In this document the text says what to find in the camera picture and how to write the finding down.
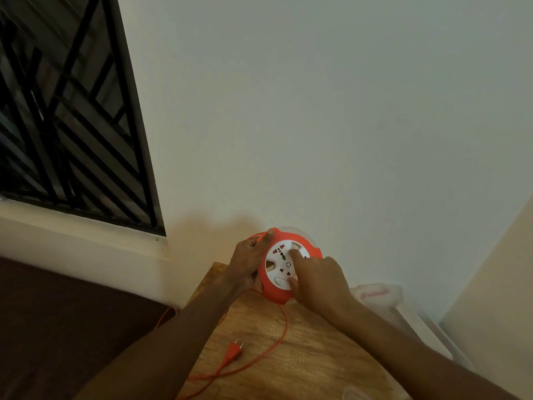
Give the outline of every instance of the wood grain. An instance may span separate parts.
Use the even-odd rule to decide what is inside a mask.
[[[195,295],[224,269],[214,263]],[[377,362],[357,344],[299,303],[286,304],[290,328],[285,341],[268,357],[232,376],[221,377],[199,399],[341,399],[352,384],[374,400],[393,398]],[[257,292],[244,293],[206,343],[192,374],[213,373],[228,344],[245,343],[236,369],[266,350],[283,333],[285,318],[274,303]],[[179,398],[205,384],[187,382]]]

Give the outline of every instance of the person's right arm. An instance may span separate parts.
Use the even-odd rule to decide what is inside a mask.
[[[414,400],[516,399],[357,302],[334,259],[305,259],[298,250],[291,250],[290,255],[298,278],[289,280],[296,300],[363,347]]]

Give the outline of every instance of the person's left arm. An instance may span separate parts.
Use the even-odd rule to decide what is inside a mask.
[[[270,234],[237,244],[228,268],[177,316],[106,366],[74,400],[174,400],[217,323],[252,286]]]

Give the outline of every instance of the person's left hand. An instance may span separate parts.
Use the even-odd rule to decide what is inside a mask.
[[[259,236],[237,243],[230,265],[224,272],[228,280],[242,290],[250,289],[254,283],[252,275],[261,264],[265,252],[270,248],[272,229],[269,229],[259,242],[258,239]]]

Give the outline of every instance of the orange extension cord reel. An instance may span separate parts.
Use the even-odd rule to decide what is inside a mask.
[[[271,247],[257,272],[263,284],[263,296],[270,302],[285,304],[293,297],[288,279],[297,276],[289,250],[297,249],[304,258],[322,258],[322,252],[320,248],[315,247],[315,242],[299,229],[283,227],[274,228],[273,231]]]

